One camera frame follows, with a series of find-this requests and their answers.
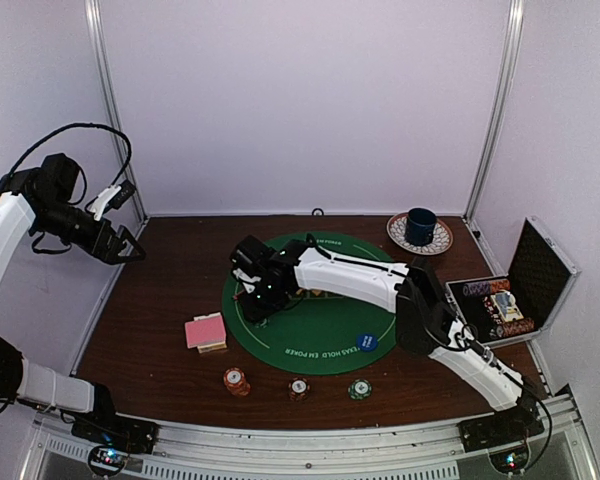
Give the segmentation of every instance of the poker mat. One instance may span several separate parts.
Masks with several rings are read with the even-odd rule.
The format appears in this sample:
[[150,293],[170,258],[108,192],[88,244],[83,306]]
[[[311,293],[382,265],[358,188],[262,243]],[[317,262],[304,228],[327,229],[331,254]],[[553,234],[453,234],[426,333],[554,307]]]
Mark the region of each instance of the poker mat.
[[[339,233],[295,233],[265,243],[279,250],[291,239],[304,240],[307,233],[314,235],[320,246],[336,253],[392,261],[374,245]],[[242,285],[229,276],[222,293],[225,324],[248,352],[281,370],[305,375],[350,372],[382,358],[396,344],[395,315],[375,305],[329,292],[304,291],[301,295],[305,298],[297,306],[253,325],[245,320],[235,300],[242,290]],[[378,339],[373,351],[362,351],[356,345],[363,334]]]

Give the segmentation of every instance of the aluminum case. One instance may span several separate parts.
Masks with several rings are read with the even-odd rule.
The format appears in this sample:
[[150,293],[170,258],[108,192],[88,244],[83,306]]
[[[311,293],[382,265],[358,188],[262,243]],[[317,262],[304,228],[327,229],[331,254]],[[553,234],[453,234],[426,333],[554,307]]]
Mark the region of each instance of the aluminum case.
[[[546,227],[535,216],[525,219],[516,252],[505,276],[472,278],[446,283],[449,302],[467,323],[478,324],[478,339],[491,347],[511,345],[531,340],[551,327],[564,304],[580,270],[548,233]],[[492,340],[485,334],[488,327],[486,310],[480,310],[477,302],[481,298],[468,299],[462,294],[466,283],[478,280],[507,278],[511,282],[511,293],[518,300],[525,316],[536,317],[536,327],[514,337]]]

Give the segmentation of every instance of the wooden table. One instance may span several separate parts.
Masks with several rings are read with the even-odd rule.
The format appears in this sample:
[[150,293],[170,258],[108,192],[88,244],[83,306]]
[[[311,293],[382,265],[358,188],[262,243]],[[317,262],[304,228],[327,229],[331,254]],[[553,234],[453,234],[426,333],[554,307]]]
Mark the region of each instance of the wooden table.
[[[454,234],[446,253],[431,262],[441,282],[490,274],[460,218],[443,219]],[[122,413],[220,427],[328,429],[390,426],[491,411],[468,384],[441,364],[395,348],[373,365],[337,376],[309,377],[311,395],[288,399],[292,374],[266,365],[229,334],[228,350],[200,356],[185,348],[183,324],[221,310],[229,254],[247,234],[262,240],[328,230],[371,242],[396,261],[413,256],[386,234],[387,217],[204,217],[152,219],[141,243],[144,262],[125,267],[80,365],[78,376],[107,385]],[[526,344],[498,349],[499,357],[539,384]],[[222,382],[237,366],[252,385],[237,398]],[[353,401],[356,378],[373,394]]]

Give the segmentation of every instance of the blue mug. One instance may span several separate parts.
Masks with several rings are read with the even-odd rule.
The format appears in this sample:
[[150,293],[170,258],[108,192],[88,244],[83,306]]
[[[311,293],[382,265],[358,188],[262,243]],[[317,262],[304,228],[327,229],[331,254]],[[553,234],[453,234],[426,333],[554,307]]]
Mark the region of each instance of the blue mug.
[[424,247],[433,241],[438,217],[426,208],[412,208],[407,214],[404,239],[415,247]]

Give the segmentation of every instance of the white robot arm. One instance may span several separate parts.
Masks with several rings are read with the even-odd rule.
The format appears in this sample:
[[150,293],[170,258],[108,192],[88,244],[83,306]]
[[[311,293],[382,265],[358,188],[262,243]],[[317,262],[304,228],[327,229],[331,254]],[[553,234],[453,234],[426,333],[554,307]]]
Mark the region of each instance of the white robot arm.
[[[122,135],[128,142],[124,134],[101,124],[71,124],[45,138],[77,127],[101,128]],[[94,210],[84,211],[70,202],[82,171],[74,160],[64,154],[50,155],[42,166],[16,172],[19,163],[0,180],[0,283],[26,234],[40,234],[32,244],[37,253],[58,253],[35,248],[39,239],[49,233],[59,237],[65,246],[78,245],[108,264],[144,258],[144,251],[125,227],[116,232],[111,222],[102,217],[108,209],[122,205],[135,187],[123,182],[116,189],[118,196],[98,202]],[[125,253],[129,246],[132,251]],[[105,386],[38,365],[0,337],[0,413],[16,401],[41,411],[57,409],[70,414],[75,419],[74,435],[111,445],[116,450],[148,453],[153,448],[157,425],[117,415]]]
[[237,297],[247,320],[258,323],[282,310],[301,288],[324,290],[396,314],[397,343],[428,355],[475,388],[496,411],[519,406],[522,375],[481,345],[448,307],[426,263],[384,263],[335,253],[292,240],[280,251],[249,236],[231,255],[232,274],[244,285]]

